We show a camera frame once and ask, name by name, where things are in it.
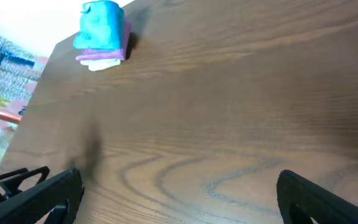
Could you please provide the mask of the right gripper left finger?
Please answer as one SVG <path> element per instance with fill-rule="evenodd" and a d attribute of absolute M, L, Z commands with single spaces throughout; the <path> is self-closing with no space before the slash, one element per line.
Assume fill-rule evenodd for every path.
<path fill-rule="evenodd" d="M 0 224 L 73 224 L 84 194 L 78 169 L 48 178 L 50 169 L 21 168 L 0 175 Z"/>

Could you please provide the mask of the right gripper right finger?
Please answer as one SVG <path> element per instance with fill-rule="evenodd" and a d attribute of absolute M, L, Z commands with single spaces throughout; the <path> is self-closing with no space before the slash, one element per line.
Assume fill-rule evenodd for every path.
<path fill-rule="evenodd" d="M 291 170 L 281 171 L 277 202 L 284 224 L 358 224 L 358 207 Z"/>

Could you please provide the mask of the blue cloth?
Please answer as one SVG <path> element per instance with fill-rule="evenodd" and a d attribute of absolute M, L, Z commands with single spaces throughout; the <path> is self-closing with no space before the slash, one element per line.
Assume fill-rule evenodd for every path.
<path fill-rule="evenodd" d="M 113 1 L 91 1 L 81 6 L 80 30 L 75 49 L 117 50 L 121 48 L 124 11 Z"/>

